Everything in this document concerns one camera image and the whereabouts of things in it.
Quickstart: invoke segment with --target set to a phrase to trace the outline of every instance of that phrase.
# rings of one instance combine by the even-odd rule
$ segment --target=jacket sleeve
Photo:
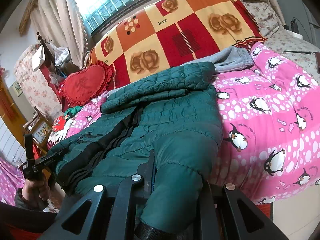
[[[215,140],[196,131],[173,132],[154,142],[157,173],[140,217],[143,223],[174,234],[188,227],[220,143],[220,136]]]
[[[29,209],[29,210],[34,210],[34,211],[42,211],[38,207],[36,207],[36,208],[30,207],[28,205],[28,203],[23,200],[22,188],[17,189],[16,195],[14,197],[14,202],[16,204],[16,207],[18,207],[18,208]],[[48,202],[44,201],[44,206],[47,207],[48,205],[49,205]]]

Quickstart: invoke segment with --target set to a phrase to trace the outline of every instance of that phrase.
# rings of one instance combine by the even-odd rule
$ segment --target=rose print
[[[226,13],[222,15],[219,20],[221,26],[223,26],[225,29],[231,30],[236,34],[241,33],[241,22],[232,14]]]
[[[209,15],[209,26],[214,32],[221,33],[221,34],[225,35],[228,32],[225,30],[225,28],[222,27],[219,19],[220,19],[219,14],[214,14],[214,13],[210,14]]]
[[[113,39],[111,37],[107,37],[107,40],[104,43],[104,49],[106,52],[110,53],[113,51],[113,44]]]
[[[165,0],[161,7],[165,9],[167,12],[174,12],[178,9],[178,1],[177,0]]]
[[[217,33],[223,35],[227,34],[227,30],[233,31],[235,34],[239,34],[242,31],[241,22],[232,14],[226,13],[224,15],[210,14],[209,26]]]
[[[137,74],[144,72],[146,69],[153,73],[158,67],[159,55],[153,49],[136,52],[131,56],[130,69]]]

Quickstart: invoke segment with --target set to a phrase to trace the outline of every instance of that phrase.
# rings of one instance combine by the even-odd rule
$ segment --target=wall
[[[28,2],[29,0],[22,0],[20,2],[0,33],[0,65],[5,68],[2,78],[9,89],[13,101],[27,120],[33,116],[33,107],[23,94],[20,97],[16,96],[12,84],[16,81],[13,72],[14,65],[25,49],[37,42],[35,32],[30,25],[24,36],[21,37],[19,34],[20,21]]]
[[[284,16],[286,24],[291,30],[290,22],[293,17],[299,19],[301,23],[298,22],[299,33],[303,35],[303,39],[320,47],[320,29],[314,28],[314,23],[318,25],[315,19],[312,17],[310,11],[302,2],[302,0],[277,0],[281,11]]]

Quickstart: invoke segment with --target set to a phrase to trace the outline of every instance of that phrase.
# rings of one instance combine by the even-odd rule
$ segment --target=beige curtain
[[[30,19],[43,39],[52,40],[57,47],[68,47],[72,63],[83,68],[92,41],[74,0],[38,0]]]

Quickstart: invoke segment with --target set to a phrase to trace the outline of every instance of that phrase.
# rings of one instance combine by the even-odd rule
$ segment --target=picture frame
[[[16,92],[17,96],[21,96],[22,94],[22,88],[20,87],[20,84],[18,83],[18,81],[14,82],[12,85],[14,91]]]

